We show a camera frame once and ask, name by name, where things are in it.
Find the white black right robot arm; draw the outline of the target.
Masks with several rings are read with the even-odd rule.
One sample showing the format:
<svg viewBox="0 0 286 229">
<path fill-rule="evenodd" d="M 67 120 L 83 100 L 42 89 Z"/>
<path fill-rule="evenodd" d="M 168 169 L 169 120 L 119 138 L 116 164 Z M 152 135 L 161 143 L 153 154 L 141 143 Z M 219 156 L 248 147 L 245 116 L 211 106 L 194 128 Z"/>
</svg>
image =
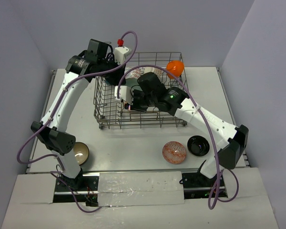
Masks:
<svg viewBox="0 0 286 229">
<path fill-rule="evenodd" d="M 156 107 L 161 112 L 211 134 L 216 149 L 214 156 L 201 165 L 197 175 L 201 186 L 209 186 L 217 171 L 236 167 L 247 145 L 249 129 L 245 125 L 235 126 L 225 122 L 199 104 L 194 104 L 189 93 L 176 86 L 167 89 L 152 72 L 141 75 L 137 83 L 140 90 L 133 91 L 134 99 L 130 109 L 145 112 L 148 107 Z"/>
</svg>

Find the white bowl red diamond pattern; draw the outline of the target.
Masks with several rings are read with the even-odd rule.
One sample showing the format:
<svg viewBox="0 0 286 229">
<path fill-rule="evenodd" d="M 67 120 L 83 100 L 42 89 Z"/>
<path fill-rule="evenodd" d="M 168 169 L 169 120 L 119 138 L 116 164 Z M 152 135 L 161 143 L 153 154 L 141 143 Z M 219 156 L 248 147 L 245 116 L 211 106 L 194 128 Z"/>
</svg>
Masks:
<svg viewBox="0 0 286 229">
<path fill-rule="evenodd" d="M 137 68 L 135 70 L 130 71 L 125 79 L 138 79 L 144 73 L 144 68 Z"/>
</svg>

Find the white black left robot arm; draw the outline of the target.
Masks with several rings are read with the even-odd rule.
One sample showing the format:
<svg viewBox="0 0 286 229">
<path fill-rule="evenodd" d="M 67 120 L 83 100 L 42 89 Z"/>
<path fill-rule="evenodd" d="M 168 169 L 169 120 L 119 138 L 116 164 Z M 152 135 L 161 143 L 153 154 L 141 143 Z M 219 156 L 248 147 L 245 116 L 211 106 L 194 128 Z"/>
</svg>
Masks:
<svg viewBox="0 0 286 229">
<path fill-rule="evenodd" d="M 37 138 L 57 157 L 62 168 L 61 178 L 72 190 L 80 189 L 84 179 L 73 151 L 76 138 L 66 133 L 67 125 L 81 94 L 94 79 L 93 73 L 112 85 L 118 85 L 125 71 L 123 63 L 132 51 L 124 47 L 122 39 L 117 44 L 113 48 L 91 39 L 86 50 L 71 57 L 50 109 L 41 121 L 31 124 Z"/>
</svg>

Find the pale green bowl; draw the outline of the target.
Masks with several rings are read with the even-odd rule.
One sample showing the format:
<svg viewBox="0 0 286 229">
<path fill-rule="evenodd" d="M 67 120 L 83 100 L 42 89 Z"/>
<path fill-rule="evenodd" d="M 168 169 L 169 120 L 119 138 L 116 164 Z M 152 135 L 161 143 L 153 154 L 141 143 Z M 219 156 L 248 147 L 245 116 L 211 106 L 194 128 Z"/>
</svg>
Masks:
<svg viewBox="0 0 286 229">
<path fill-rule="evenodd" d="M 139 90 L 141 91 L 141 87 L 139 86 L 137 79 L 135 78 L 129 78 L 126 79 L 126 86 L 130 87 L 132 90 Z"/>
</svg>

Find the black bowl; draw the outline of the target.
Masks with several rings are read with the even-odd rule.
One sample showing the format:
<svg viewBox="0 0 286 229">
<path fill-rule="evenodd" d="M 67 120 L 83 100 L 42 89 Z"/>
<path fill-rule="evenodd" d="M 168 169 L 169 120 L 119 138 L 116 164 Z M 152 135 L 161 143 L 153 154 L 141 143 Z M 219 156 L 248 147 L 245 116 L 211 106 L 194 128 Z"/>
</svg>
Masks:
<svg viewBox="0 0 286 229">
<path fill-rule="evenodd" d="M 210 145 L 204 137 L 194 135 L 188 139 L 187 148 L 194 156 L 203 157 L 209 152 Z"/>
</svg>

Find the orange diamond pattern bowl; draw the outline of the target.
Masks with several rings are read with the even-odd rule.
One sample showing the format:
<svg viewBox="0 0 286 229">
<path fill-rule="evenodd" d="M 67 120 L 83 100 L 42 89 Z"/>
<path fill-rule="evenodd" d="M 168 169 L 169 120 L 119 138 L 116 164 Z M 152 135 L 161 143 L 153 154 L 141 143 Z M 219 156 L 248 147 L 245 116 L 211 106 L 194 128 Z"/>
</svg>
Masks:
<svg viewBox="0 0 286 229">
<path fill-rule="evenodd" d="M 180 164 L 185 160 L 186 149 L 176 141 L 170 141 L 163 146 L 162 155 L 171 164 Z"/>
</svg>

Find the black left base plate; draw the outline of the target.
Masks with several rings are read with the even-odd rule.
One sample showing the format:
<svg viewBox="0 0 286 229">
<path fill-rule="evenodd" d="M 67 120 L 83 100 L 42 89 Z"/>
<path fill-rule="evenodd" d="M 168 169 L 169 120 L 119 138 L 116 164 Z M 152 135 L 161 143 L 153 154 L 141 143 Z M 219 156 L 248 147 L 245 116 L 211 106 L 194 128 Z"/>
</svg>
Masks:
<svg viewBox="0 0 286 229">
<path fill-rule="evenodd" d="M 82 186 L 78 189 L 72 188 L 77 202 L 86 207 L 98 207 L 98 183 L 99 176 L 83 176 Z M 53 203 L 75 203 L 70 188 L 59 179 L 56 179 Z"/>
</svg>

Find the orange floral pattern bowl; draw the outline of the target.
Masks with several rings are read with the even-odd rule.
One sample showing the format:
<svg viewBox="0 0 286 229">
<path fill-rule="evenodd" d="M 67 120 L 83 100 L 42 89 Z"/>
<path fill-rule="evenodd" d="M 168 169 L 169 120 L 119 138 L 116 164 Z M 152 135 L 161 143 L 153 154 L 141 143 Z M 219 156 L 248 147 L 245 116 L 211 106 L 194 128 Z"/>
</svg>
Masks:
<svg viewBox="0 0 286 229">
<path fill-rule="evenodd" d="M 131 110 L 131 105 L 128 104 L 128 103 L 125 103 L 124 108 L 125 108 L 126 110 L 130 111 L 130 110 Z"/>
</svg>

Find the grey geometric pattern bowl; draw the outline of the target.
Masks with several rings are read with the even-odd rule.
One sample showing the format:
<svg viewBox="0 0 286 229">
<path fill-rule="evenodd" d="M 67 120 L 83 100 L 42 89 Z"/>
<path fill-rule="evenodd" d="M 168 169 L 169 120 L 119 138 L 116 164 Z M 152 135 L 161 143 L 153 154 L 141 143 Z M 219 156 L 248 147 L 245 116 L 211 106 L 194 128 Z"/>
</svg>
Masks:
<svg viewBox="0 0 286 229">
<path fill-rule="evenodd" d="M 154 67 L 145 67 L 143 73 L 144 74 L 145 73 L 154 73 L 158 76 L 158 78 L 160 78 L 162 76 L 163 71 L 158 69 L 158 68 L 154 68 Z"/>
</svg>

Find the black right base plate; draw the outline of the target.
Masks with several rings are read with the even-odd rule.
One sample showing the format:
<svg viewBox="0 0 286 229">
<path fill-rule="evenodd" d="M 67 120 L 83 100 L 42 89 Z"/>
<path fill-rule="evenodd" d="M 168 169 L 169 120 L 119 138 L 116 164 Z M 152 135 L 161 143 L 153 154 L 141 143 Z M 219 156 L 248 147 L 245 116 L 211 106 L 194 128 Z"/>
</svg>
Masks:
<svg viewBox="0 0 286 229">
<path fill-rule="evenodd" d="M 183 185 L 184 199 L 208 198 L 216 176 L 209 179 L 197 172 L 182 172 L 179 184 Z"/>
</svg>

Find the plain white bowl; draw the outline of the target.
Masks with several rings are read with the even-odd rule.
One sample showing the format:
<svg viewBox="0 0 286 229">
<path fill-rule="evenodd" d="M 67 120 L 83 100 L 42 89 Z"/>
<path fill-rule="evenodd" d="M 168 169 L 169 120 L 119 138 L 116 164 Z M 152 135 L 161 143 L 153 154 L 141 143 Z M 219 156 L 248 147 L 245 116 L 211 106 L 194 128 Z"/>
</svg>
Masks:
<svg viewBox="0 0 286 229">
<path fill-rule="evenodd" d="M 167 64 L 166 70 L 176 77 L 180 77 L 184 71 L 184 63 L 182 61 L 171 61 Z"/>
</svg>

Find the grey taped cover panel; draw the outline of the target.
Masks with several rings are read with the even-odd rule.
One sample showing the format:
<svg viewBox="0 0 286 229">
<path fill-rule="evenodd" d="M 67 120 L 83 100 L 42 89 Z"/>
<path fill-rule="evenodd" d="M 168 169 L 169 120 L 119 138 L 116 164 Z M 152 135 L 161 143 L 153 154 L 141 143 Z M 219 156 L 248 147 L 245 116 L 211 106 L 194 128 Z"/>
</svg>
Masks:
<svg viewBox="0 0 286 229">
<path fill-rule="evenodd" d="M 98 183 L 98 203 L 102 207 L 183 204 L 181 178 L 179 171 L 102 173 Z"/>
</svg>

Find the dark bowl beige inside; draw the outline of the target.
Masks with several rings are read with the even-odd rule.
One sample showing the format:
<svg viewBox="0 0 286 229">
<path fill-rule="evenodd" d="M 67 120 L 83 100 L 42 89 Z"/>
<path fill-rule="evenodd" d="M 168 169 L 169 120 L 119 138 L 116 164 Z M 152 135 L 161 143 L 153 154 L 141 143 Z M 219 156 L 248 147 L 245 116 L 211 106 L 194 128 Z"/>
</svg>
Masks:
<svg viewBox="0 0 286 229">
<path fill-rule="evenodd" d="M 74 156 L 76 158 L 77 163 L 81 166 L 83 165 L 89 158 L 89 148 L 85 143 L 76 142 L 73 147 Z"/>
</svg>

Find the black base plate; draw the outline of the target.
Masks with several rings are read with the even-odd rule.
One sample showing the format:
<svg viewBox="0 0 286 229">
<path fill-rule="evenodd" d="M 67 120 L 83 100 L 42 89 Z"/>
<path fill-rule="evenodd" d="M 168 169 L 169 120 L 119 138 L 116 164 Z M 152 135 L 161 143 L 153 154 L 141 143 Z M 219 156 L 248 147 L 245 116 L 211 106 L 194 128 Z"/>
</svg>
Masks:
<svg viewBox="0 0 286 229">
<path fill-rule="evenodd" d="M 82 186 L 78 189 L 72 188 L 77 202 L 86 207 L 98 207 L 98 183 L 99 176 L 83 176 Z M 70 188 L 59 179 L 56 179 L 53 203 L 75 203 Z"/>
<path fill-rule="evenodd" d="M 197 172 L 182 172 L 179 184 L 183 185 L 184 199 L 208 198 L 216 176 L 209 179 Z"/>
</svg>

